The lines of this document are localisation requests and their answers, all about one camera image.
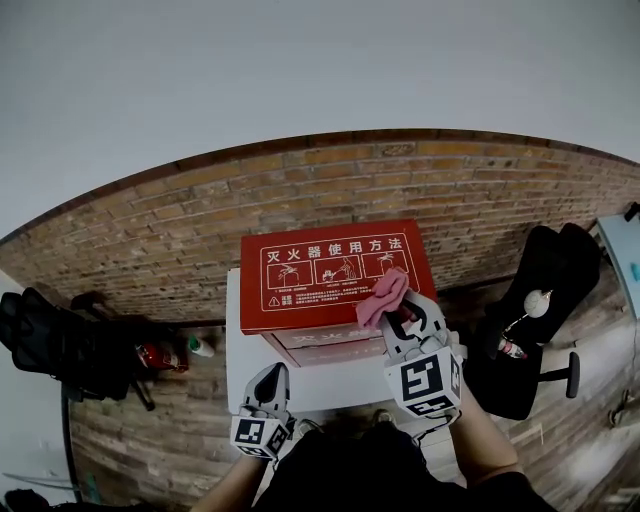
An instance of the cable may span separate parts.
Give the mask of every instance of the cable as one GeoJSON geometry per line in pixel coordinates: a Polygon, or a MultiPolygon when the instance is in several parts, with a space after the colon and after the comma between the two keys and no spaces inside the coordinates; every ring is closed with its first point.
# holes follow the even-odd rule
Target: cable
{"type": "Polygon", "coordinates": [[[420,448],[422,446],[422,440],[427,436],[427,434],[430,434],[431,432],[435,432],[436,430],[440,430],[441,428],[448,427],[454,421],[458,420],[460,416],[462,416],[462,411],[460,409],[457,410],[457,414],[448,414],[447,412],[443,412],[441,416],[436,416],[436,417],[427,415],[426,417],[429,418],[430,420],[447,418],[447,421],[442,425],[438,425],[435,428],[428,428],[423,432],[420,432],[412,436],[411,439],[413,440],[414,443],[416,443],[418,448],[420,448]]]}
{"type": "Polygon", "coordinates": [[[80,489],[74,485],[62,485],[63,483],[69,482],[66,479],[58,479],[53,478],[50,482],[48,482],[46,478],[31,478],[27,476],[13,475],[11,473],[2,473],[6,478],[10,478],[12,480],[17,480],[18,482],[22,482],[25,484],[31,485],[39,485],[40,487],[46,487],[47,489],[61,489],[63,491],[73,491],[77,492],[80,489]]]}

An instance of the desk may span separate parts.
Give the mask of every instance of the desk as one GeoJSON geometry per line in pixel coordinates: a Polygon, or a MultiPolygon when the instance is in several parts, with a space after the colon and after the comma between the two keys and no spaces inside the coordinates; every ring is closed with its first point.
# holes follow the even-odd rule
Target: desk
{"type": "Polygon", "coordinates": [[[245,336],[240,331],[240,269],[227,276],[227,393],[228,406],[237,414],[244,388],[256,374],[277,362],[289,368],[292,413],[351,407],[390,400],[384,378],[387,356],[369,357],[346,363],[294,368],[262,336],[245,336]]]}
{"type": "Polygon", "coordinates": [[[631,271],[633,263],[640,266],[640,220],[637,216],[630,222],[622,215],[601,217],[594,231],[600,235],[611,258],[633,316],[640,318],[640,281],[634,279],[631,271]]]}

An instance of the person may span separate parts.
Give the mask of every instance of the person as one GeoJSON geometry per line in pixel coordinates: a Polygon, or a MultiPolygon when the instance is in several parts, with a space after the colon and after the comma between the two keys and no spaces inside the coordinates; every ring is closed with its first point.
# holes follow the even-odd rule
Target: person
{"type": "MultiPolygon", "coordinates": [[[[466,489],[436,480],[411,436],[382,410],[358,441],[319,428],[306,432],[254,510],[554,510],[531,488],[515,448],[464,382],[461,389],[462,414],[450,429],[466,489]]],[[[251,509],[267,464],[243,455],[191,512],[251,509]]]]}

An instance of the wooden floor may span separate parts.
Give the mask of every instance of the wooden floor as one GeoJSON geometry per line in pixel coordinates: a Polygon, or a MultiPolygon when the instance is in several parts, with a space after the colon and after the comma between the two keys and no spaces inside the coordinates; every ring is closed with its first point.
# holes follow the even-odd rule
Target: wooden floor
{"type": "MultiPolygon", "coordinates": [[[[560,510],[579,509],[640,441],[635,427],[611,431],[607,425],[607,411],[634,374],[635,331],[635,322],[623,319],[577,343],[582,382],[576,399],[564,397],[564,383],[542,383],[529,419],[496,419],[535,489],[560,510]]],[[[215,358],[194,356],[189,372],[165,373],[154,384],[152,413],[135,396],[73,405],[73,451],[84,496],[99,495],[105,504],[143,499],[166,510],[186,510],[225,474],[237,454],[228,442],[224,342],[221,333],[217,338],[215,358]]],[[[565,366],[568,353],[545,352],[543,369],[565,366]]],[[[329,411],[324,420],[361,431],[379,406],[329,411]]],[[[404,420],[401,427],[418,429],[404,420]]],[[[463,481],[448,431],[427,436],[423,451],[436,477],[463,481]]],[[[587,509],[599,510],[593,503],[587,509]]]]}

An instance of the warning label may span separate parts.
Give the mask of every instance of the warning label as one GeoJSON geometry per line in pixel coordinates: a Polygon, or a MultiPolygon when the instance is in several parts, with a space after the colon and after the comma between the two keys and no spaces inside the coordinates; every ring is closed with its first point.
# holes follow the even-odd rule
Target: warning label
{"type": "Polygon", "coordinates": [[[415,274],[404,233],[263,247],[260,265],[262,311],[360,302],[388,269],[415,274]]]}

